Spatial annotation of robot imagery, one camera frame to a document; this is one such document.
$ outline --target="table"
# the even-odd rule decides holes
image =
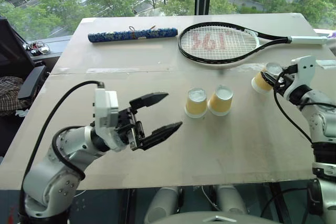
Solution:
[[[150,109],[139,110],[145,132],[162,125],[183,121],[167,141],[148,150],[108,152],[86,170],[79,189],[140,188],[168,185],[277,182],[313,177],[312,149],[304,137],[278,111],[272,95],[256,93],[250,84],[264,63],[275,61],[287,66],[293,58],[315,55],[334,59],[323,46],[278,45],[267,48],[235,65],[205,66],[183,57],[177,38],[92,44],[88,33],[157,27],[187,26],[223,21],[262,33],[285,36],[314,36],[301,14],[239,14],[182,17],[85,18],[37,96],[12,145],[0,165],[0,189],[18,189],[30,152],[40,128],[60,97],[84,80],[100,80],[107,90],[117,90],[120,109],[128,101],[146,93],[170,95]],[[326,80],[335,69],[316,67],[311,87],[336,99],[336,87]],[[218,118],[207,113],[190,119],[184,113],[186,93],[202,87],[210,96],[218,84],[234,91],[232,110]],[[37,153],[43,158],[51,137],[69,125],[93,121],[94,86],[73,93],[52,119]],[[289,102],[280,99],[285,111],[308,130],[305,119]]]

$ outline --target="chair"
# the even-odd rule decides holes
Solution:
[[[19,100],[33,102],[34,94],[47,75],[42,62],[33,62],[23,48],[25,41],[12,29],[5,17],[0,17],[0,77],[15,76],[22,78]],[[14,115],[0,116],[0,156],[7,152],[23,119]]]

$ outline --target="yellow paper cup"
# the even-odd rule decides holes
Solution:
[[[184,107],[185,113],[191,118],[201,118],[205,115],[206,109],[205,90],[201,88],[190,89]]]
[[[209,110],[214,115],[226,115],[230,111],[232,97],[233,91],[229,87],[219,85],[208,102]]]
[[[282,72],[282,67],[277,63],[270,62],[266,64],[266,66],[262,69],[262,72],[267,72],[273,76],[277,76]],[[260,94],[266,94],[272,89],[272,86],[263,79],[261,72],[257,73],[257,75],[252,79],[251,85],[253,89]]]

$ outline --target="racket strings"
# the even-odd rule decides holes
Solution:
[[[188,54],[210,60],[233,59],[257,47],[257,38],[225,26],[204,26],[187,31],[181,47]]]

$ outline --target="racket handle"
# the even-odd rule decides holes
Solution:
[[[177,35],[176,28],[159,28],[136,31],[114,31],[111,33],[88,34],[88,39],[92,43],[130,40],[130,39],[152,39],[163,37],[174,37]]]
[[[328,40],[326,36],[289,36],[288,38],[292,44],[324,45]]]

